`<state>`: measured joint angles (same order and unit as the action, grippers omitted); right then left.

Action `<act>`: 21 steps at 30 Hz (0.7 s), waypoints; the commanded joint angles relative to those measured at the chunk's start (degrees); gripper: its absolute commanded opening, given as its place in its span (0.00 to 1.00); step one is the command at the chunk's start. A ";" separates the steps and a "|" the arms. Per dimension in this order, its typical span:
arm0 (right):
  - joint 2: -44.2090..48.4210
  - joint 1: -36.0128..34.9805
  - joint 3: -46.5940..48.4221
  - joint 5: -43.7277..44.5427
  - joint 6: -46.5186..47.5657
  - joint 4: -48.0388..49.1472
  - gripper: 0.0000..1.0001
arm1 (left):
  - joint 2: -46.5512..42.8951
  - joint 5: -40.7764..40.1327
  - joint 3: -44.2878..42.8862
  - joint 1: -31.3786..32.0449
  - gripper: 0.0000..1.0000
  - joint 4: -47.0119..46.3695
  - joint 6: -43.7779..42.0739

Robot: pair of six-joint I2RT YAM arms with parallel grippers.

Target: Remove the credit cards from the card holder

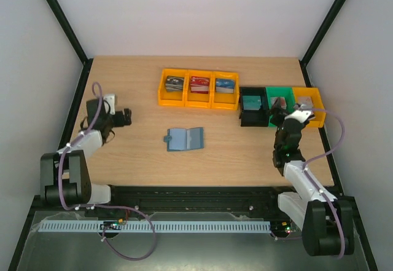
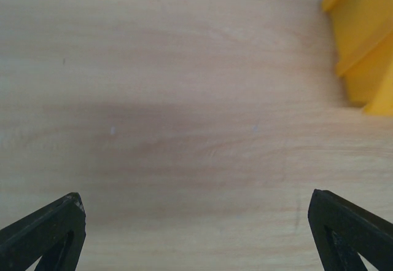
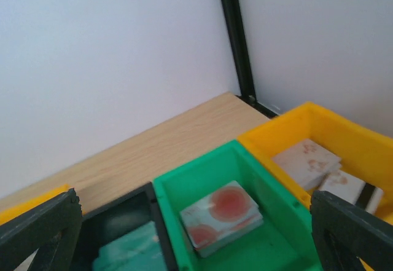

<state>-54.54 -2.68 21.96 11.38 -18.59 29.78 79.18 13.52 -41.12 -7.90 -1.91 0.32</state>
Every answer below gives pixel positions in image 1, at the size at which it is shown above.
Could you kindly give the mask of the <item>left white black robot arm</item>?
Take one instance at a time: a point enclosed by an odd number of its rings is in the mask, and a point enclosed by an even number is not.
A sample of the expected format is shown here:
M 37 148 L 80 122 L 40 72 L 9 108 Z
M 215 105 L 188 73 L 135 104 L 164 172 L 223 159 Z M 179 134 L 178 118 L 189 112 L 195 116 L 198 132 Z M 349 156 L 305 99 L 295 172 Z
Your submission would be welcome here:
M 87 116 L 77 137 L 65 147 L 44 154 L 40 163 L 40 194 L 43 204 L 50 206 L 106 204 L 111 201 L 109 185 L 93 184 L 87 159 L 115 135 L 114 128 L 131 125 L 131 110 L 117 110 L 117 96 L 103 96 L 86 102 Z

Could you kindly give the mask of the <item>teal leather card holder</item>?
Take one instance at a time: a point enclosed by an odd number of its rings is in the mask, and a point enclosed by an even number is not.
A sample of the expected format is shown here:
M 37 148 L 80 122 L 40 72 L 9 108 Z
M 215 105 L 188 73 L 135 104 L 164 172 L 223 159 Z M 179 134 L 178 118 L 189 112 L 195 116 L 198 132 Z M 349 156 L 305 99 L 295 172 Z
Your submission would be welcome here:
M 168 152 L 192 151 L 204 148 L 204 128 L 170 128 L 163 137 Z

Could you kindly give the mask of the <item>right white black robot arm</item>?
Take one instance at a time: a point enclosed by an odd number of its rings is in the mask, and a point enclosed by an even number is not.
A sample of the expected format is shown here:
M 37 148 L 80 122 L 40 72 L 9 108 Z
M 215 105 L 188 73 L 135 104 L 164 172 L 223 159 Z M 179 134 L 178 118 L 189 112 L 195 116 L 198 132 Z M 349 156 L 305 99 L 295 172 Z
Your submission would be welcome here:
M 294 187 L 268 201 L 276 217 L 284 213 L 302 232 L 302 243 L 310 256 L 342 258 L 354 252 L 353 210 L 347 200 L 330 193 L 313 175 L 299 148 L 302 130 L 316 108 L 296 104 L 289 112 L 274 104 L 269 113 L 276 126 L 273 165 Z

